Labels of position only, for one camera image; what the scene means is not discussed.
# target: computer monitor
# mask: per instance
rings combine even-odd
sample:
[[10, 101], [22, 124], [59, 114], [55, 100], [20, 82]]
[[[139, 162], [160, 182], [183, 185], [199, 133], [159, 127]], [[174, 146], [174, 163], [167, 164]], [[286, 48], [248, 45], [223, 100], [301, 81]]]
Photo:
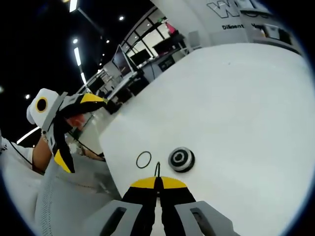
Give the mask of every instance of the computer monitor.
[[104, 81], [101, 77], [98, 77], [93, 81], [91, 84], [88, 85], [88, 88], [91, 90], [92, 93], [96, 93], [102, 86], [104, 86]]
[[149, 60], [151, 58], [150, 54], [146, 49], [138, 52], [137, 54], [131, 56], [131, 60], [138, 66], [145, 61]]
[[130, 72], [134, 72], [123, 49], [120, 45], [117, 47], [117, 51], [112, 59], [113, 63], [117, 66], [120, 70], [122, 76], [126, 76]]

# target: black ring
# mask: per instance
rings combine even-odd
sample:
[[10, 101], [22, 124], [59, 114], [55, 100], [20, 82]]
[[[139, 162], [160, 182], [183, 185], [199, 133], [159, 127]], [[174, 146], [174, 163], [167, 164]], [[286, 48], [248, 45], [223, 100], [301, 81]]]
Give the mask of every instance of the black ring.
[[[147, 165], [145, 165], [145, 166], [139, 166], [138, 165], [138, 160], [139, 160], [139, 157], [142, 155], [142, 154], [144, 154], [144, 153], [148, 153], [149, 155], [150, 155], [150, 159], [149, 159], [149, 162], [148, 162], [148, 164]], [[151, 159], [152, 159], [152, 155], [151, 155], [151, 153], [149, 152], [149, 151], [143, 151], [142, 153], [140, 153], [140, 155], [137, 157], [137, 160], [136, 160], [136, 165], [137, 165], [137, 167], [139, 168], [139, 169], [143, 169], [143, 168], [146, 168], [148, 165], [149, 165], [149, 163], [151, 162]]]

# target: cable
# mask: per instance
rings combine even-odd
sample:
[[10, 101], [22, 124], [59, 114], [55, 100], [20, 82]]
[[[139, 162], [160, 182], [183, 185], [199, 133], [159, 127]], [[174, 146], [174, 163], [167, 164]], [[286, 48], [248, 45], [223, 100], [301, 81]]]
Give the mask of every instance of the cable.
[[156, 171], [154, 171], [154, 176], [159, 177], [160, 167], [161, 167], [161, 164], [159, 162], [157, 162]]
[[[150, 155], [149, 162], [148, 162], [145, 166], [139, 166], [139, 165], [138, 165], [138, 160], [139, 160], [139, 157], [140, 157], [142, 154], [145, 154], [145, 153], [148, 153], [148, 154]], [[140, 155], [137, 157], [137, 160], [136, 160], [136, 165], [137, 165], [137, 167], [138, 167], [139, 169], [144, 169], [144, 168], [146, 168], [146, 167], [149, 165], [149, 163], [151, 162], [151, 159], [152, 159], [152, 155], [151, 155], [151, 153], [150, 153], [149, 151], [143, 151], [143, 152], [142, 152], [142, 153], [140, 153]]]
[[26, 161], [28, 162], [33, 169], [37, 169], [38, 172], [42, 173], [42, 174], [45, 174], [44, 171], [42, 171], [41, 169], [37, 168], [32, 162], [30, 162], [26, 157], [24, 157], [20, 151], [18, 151], [18, 149], [11, 143], [11, 141], [9, 141], [9, 143], [11, 144], [11, 146], [17, 151], [17, 153]]
[[91, 149], [89, 149], [87, 146], [85, 146], [83, 143], [81, 143], [79, 140], [77, 140], [74, 136], [73, 136], [73, 134], [71, 133], [71, 132], [69, 132], [69, 134], [73, 137], [73, 139], [75, 140], [75, 141], [77, 141], [80, 145], [82, 145], [83, 147], [85, 147], [86, 149], [88, 149], [89, 151], [91, 151], [93, 154], [95, 154], [96, 156], [98, 156], [98, 157], [101, 157], [101, 154], [100, 155], [97, 155], [94, 151], [92, 151]]

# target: white table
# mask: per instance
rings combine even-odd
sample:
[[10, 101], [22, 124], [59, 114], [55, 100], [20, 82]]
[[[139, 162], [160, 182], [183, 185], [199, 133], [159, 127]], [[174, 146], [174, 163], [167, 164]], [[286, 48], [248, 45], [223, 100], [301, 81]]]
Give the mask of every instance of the white table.
[[136, 74], [137, 72], [130, 72], [129, 74], [124, 76], [123, 80], [116, 86], [116, 88], [112, 91], [107, 99], [111, 100], [119, 92], [119, 90], [121, 90], [126, 84], [129, 83], [130, 79]]
[[[100, 136], [121, 195], [141, 178], [185, 182], [230, 220], [241, 236], [278, 236], [291, 223], [315, 169], [315, 93], [297, 54], [261, 44], [193, 52], [160, 75]], [[175, 173], [167, 163], [190, 148], [195, 166]], [[145, 169], [136, 167], [144, 150]]]

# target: window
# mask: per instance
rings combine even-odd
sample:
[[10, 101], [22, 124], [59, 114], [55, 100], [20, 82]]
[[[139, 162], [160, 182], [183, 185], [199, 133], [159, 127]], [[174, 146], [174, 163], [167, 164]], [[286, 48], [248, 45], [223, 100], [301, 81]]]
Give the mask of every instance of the window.
[[164, 36], [164, 38], [169, 38], [170, 37], [170, 35], [168, 34], [168, 28], [166, 26], [166, 23], [163, 23], [157, 29], [158, 29], [158, 31], [161, 32], [161, 34]]
[[150, 16], [150, 20], [153, 21], [153, 23], [157, 23], [160, 19], [162, 19], [164, 16], [164, 14], [159, 10], [157, 9], [156, 11], [154, 11]]
[[153, 55], [149, 52], [149, 50], [147, 49], [147, 47], [144, 45], [144, 43], [142, 41], [138, 42], [134, 47], [133, 50], [138, 53], [142, 50], [146, 49], [148, 51], [148, 53], [150, 54], [151, 58], [153, 57]]
[[138, 28], [136, 29], [136, 32], [140, 36], [142, 36], [151, 27], [152, 27], [152, 24], [148, 20], [145, 20], [138, 26]]
[[131, 57], [131, 56], [133, 56], [133, 55], [134, 55], [133, 50], [130, 50], [129, 52], [127, 52], [127, 56], [128, 56], [128, 57]]
[[152, 31], [147, 36], [143, 38], [143, 41], [148, 45], [149, 49], [155, 57], [158, 56], [157, 52], [154, 50], [154, 46], [163, 41], [162, 36], [158, 33], [157, 30]]
[[129, 39], [127, 40], [127, 42], [130, 44], [130, 45], [133, 45], [137, 40], [139, 40], [138, 36], [133, 32]]

